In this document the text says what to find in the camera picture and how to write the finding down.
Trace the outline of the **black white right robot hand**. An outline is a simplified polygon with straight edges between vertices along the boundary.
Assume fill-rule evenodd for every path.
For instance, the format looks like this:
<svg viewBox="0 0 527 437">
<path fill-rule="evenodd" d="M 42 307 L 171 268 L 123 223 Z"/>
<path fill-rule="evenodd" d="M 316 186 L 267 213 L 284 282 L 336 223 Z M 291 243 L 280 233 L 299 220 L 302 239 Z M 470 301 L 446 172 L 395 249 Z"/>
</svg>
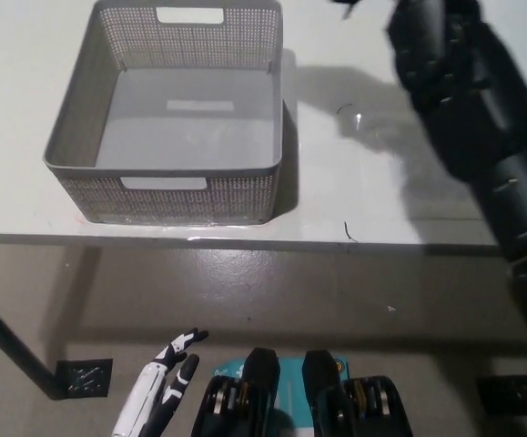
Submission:
<svg viewBox="0 0 527 437">
<path fill-rule="evenodd" d="M 394 65 L 437 158 L 462 182 L 527 148 L 527 84 L 477 1 L 399 1 Z"/>
</svg>

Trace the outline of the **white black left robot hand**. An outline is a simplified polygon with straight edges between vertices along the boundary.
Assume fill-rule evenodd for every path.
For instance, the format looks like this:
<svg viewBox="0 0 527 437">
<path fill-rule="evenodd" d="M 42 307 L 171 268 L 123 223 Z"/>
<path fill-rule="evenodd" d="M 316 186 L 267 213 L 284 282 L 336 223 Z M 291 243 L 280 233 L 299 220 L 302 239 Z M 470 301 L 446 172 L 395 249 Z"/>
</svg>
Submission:
<svg viewBox="0 0 527 437">
<path fill-rule="evenodd" d="M 187 348 L 208 335 L 206 330 L 188 330 L 143 367 L 114 425 L 114 436 L 163 434 L 198 368 L 199 357 L 187 354 Z"/>
</svg>

